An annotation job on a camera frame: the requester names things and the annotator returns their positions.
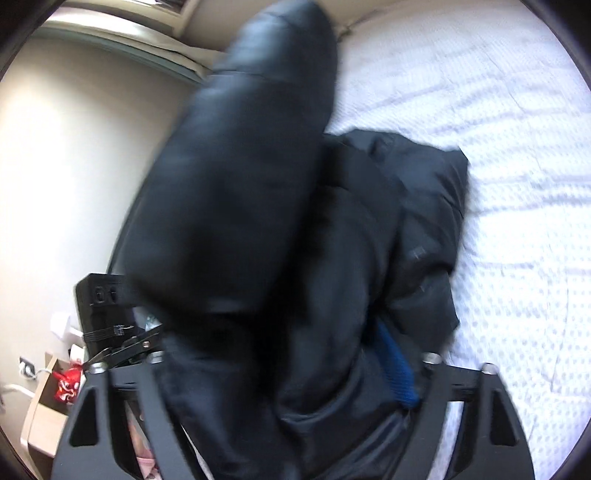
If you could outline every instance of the blue strap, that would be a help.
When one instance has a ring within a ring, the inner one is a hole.
[[[403,407],[415,407],[419,397],[414,391],[413,371],[382,321],[378,321],[374,349],[394,398]]]

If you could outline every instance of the cardboard box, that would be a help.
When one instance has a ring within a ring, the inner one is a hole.
[[[56,356],[46,355],[46,363],[51,371],[63,372],[70,368],[70,362]],[[29,452],[42,480],[50,480],[53,458],[68,415],[68,406],[54,398],[56,391],[57,379],[40,374],[21,431],[21,445]]]

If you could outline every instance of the black box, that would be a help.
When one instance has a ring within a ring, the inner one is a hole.
[[[78,316],[90,358],[105,348],[121,347],[138,333],[124,279],[124,275],[91,273],[76,285]]]

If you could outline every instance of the bed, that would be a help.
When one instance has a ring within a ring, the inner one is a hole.
[[[499,365],[538,480],[591,417],[591,95],[518,0],[402,0],[352,28],[332,132],[398,131],[470,160],[448,361]],[[430,478],[443,478],[450,404]]]

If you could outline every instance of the black jacket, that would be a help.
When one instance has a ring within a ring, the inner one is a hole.
[[[257,15],[129,221],[125,273],[167,328],[162,394],[216,480],[383,478],[409,415],[378,324],[415,373],[457,326],[467,161],[395,134],[323,135],[336,67],[314,2]]]

